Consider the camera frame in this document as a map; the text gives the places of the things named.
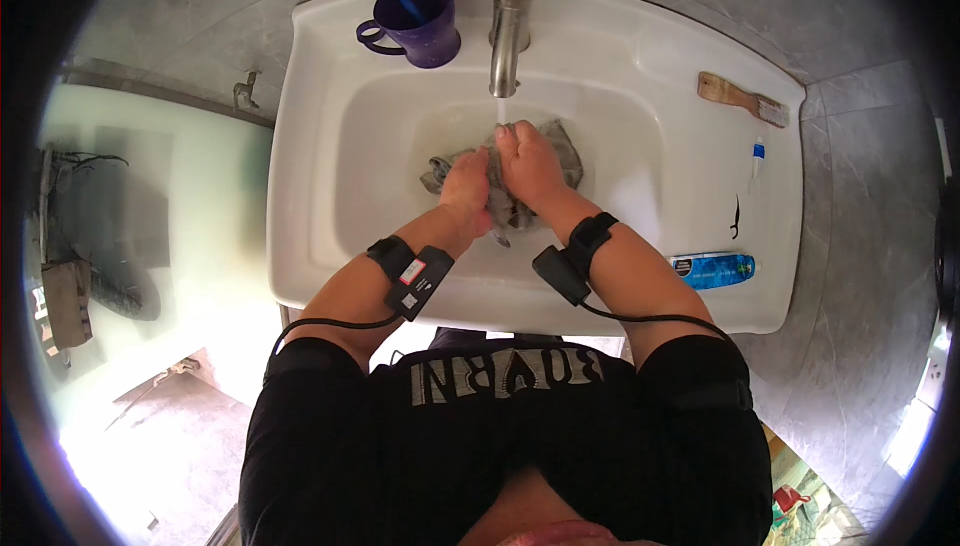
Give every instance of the sticker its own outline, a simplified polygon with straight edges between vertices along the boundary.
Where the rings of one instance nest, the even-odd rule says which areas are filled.
[[[673,264],[674,270],[677,271],[677,274],[681,277],[686,277],[690,273],[690,268],[693,267],[693,262],[690,259],[683,259],[682,261],[676,261]]]
[[[414,262],[407,267],[407,270],[403,271],[403,274],[399,278],[405,285],[409,286],[410,282],[416,279],[417,275],[420,275],[420,272],[425,268],[426,263],[419,259],[414,259]]]

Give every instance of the red object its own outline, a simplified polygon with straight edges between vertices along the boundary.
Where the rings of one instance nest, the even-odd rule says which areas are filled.
[[[774,492],[774,500],[779,504],[780,510],[786,512],[790,508],[793,508],[793,505],[797,504],[798,501],[810,502],[810,496],[801,496],[800,492],[789,485],[781,485],[780,488]]]

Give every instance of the purple cup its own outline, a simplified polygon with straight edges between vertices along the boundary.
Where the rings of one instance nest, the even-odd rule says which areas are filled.
[[[373,19],[357,26],[357,41],[377,54],[404,55],[421,69],[436,69],[460,51],[460,33],[453,25],[453,0],[411,0],[426,18],[423,26],[403,8],[401,0],[376,0]],[[389,35],[401,48],[378,46]]]

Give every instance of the black t-shirt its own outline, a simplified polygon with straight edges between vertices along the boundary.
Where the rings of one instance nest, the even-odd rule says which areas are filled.
[[[749,382],[738,349],[667,342],[637,372],[578,344],[495,339],[407,355],[368,376],[316,338],[274,375],[249,423],[245,544],[456,544],[516,471],[535,466],[621,540],[760,544],[770,458],[750,409],[678,407]]]

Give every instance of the faucet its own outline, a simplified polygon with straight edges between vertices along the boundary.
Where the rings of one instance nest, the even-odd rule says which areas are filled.
[[[517,57],[530,46],[530,5],[533,0],[493,0],[489,44],[489,92],[493,97],[517,93]]]
[[[258,71],[246,72],[246,83],[237,83],[233,86],[233,111],[237,112],[242,102],[244,108],[260,108],[254,102],[254,83],[257,83]]]

